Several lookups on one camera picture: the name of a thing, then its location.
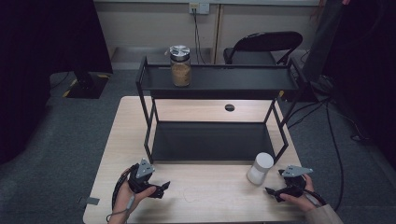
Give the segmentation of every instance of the jar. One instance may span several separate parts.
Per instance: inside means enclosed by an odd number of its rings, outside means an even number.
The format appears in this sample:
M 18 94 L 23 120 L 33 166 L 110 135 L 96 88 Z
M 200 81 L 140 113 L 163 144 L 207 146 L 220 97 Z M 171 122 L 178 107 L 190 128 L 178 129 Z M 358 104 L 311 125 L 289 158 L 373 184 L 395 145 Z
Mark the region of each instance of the jar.
M 169 49 L 171 55 L 172 79 L 175 86 L 183 87 L 190 85 L 191 64 L 190 49 L 184 45 L 172 46 Z
M 259 153 L 247 172 L 247 179 L 255 185 L 261 185 L 267 172 L 274 165 L 274 158 L 265 152 Z

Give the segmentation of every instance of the lower shelf tier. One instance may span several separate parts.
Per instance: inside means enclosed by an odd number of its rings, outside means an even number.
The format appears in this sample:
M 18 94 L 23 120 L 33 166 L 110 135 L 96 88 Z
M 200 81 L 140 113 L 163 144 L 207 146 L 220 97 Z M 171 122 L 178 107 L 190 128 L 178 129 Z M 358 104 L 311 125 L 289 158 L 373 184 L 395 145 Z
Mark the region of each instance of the lower shelf tier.
M 254 161 L 266 152 L 275 157 L 263 122 L 157 123 L 154 161 Z

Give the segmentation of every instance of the black stand base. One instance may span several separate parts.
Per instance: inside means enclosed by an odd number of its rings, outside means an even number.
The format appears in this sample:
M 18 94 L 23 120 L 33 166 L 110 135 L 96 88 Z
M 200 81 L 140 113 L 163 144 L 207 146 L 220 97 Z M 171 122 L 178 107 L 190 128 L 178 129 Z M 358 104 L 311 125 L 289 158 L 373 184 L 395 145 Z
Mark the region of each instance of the black stand base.
M 89 88 L 82 87 L 75 79 L 70 85 L 69 90 L 64 93 L 67 98 L 86 98 L 86 99 L 99 99 L 103 89 L 109 79 L 107 75 L 91 75 L 93 85 Z

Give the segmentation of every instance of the hand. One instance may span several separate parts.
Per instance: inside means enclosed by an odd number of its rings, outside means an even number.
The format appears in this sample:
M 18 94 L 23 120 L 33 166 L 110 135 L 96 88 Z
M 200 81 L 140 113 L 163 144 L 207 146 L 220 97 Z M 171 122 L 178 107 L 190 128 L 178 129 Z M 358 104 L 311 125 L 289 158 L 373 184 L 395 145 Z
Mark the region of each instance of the hand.
M 314 185 L 312 184 L 312 179 L 309 177 L 309 175 L 304 175 L 305 181 L 306 181 L 306 186 L 305 189 L 310 190 L 314 192 Z M 279 197 L 286 202 L 294 203 L 297 205 L 303 212 L 309 212 L 312 209 L 315 209 L 316 207 L 306 198 L 306 196 L 303 194 L 302 196 L 296 198 L 294 196 L 291 196 L 289 194 L 281 193 Z
M 150 187 L 150 188 L 145 189 L 142 192 L 136 194 L 134 196 L 134 203 L 132 204 L 129 211 L 125 211 L 124 213 L 120 213 L 120 214 L 111 216 L 108 223 L 109 224 L 119 224 L 119 223 L 123 224 L 123 223 L 125 223 L 126 219 L 128 219 L 128 216 L 136 209 L 136 207 L 139 205 L 139 203 L 143 199 L 147 198 L 152 193 L 154 193 L 155 190 L 156 190 L 155 187 Z M 131 189 L 129 188 L 128 182 L 125 180 L 120 187 L 119 194 L 117 195 L 116 203 L 114 204 L 113 213 L 117 213 L 117 212 L 125 210 L 132 195 L 134 195 L 134 192 L 131 191 Z

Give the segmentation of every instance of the black chair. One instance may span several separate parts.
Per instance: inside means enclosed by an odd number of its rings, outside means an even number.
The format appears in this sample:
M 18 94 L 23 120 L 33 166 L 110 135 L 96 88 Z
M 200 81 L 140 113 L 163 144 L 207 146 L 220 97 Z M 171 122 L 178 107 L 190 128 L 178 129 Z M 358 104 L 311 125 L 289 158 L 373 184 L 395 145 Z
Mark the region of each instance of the black chair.
M 223 51 L 226 64 L 286 64 L 289 55 L 303 42 L 297 32 L 271 32 L 248 35 L 239 40 L 233 48 Z M 271 51 L 287 50 L 278 61 Z

